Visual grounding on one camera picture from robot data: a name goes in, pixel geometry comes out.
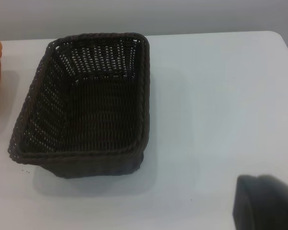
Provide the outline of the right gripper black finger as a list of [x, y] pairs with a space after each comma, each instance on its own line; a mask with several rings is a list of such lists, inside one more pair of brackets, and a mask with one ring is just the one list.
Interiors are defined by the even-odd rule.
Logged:
[[240, 175], [232, 216], [237, 230], [288, 230], [288, 185], [270, 175]]

